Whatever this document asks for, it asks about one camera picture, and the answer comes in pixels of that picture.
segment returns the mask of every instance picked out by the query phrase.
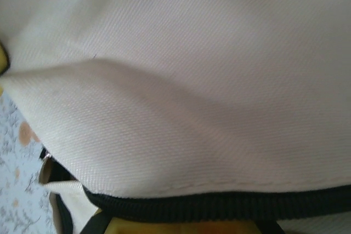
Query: canvas bag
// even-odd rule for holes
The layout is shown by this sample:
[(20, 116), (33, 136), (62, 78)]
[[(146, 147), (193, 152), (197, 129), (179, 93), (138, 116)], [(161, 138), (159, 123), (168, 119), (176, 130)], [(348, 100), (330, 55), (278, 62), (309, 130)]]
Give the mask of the canvas bag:
[(0, 12), (1, 85), (91, 193), (350, 185), (349, 0), (1, 0)]

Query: white fabric bag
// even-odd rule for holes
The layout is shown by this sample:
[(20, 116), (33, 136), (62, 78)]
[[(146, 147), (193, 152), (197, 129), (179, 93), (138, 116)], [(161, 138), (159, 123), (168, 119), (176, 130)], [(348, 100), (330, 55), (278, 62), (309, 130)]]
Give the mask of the white fabric bag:
[(350, 18), (350, 0), (0, 0), (0, 84), (93, 193), (347, 186)]

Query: floral patterned surface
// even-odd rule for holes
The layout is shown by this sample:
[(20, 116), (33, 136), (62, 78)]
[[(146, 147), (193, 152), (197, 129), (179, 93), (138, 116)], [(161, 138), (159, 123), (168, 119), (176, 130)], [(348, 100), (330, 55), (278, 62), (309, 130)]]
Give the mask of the floral patterned surface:
[(37, 183), (41, 149), (39, 138), (3, 93), (0, 97), (0, 234), (56, 233), (49, 193)]

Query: zipper teeth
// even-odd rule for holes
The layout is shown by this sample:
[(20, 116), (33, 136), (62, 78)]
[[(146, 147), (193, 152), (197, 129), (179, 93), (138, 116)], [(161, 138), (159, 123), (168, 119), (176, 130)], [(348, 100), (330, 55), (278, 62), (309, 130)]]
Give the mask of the zipper teeth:
[(133, 199), (93, 194), (97, 207), (112, 216), (142, 222), (301, 219), (351, 211), (351, 185), (289, 193), (208, 193)]

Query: patterned tablecloth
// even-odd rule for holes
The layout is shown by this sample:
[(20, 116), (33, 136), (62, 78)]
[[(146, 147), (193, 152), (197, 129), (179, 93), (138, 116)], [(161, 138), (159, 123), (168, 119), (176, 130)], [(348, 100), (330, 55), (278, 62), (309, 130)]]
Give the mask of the patterned tablecloth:
[(0, 234), (56, 233), (49, 193), (37, 183), (41, 149), (38, 137), (4, 92), (0, 97)]

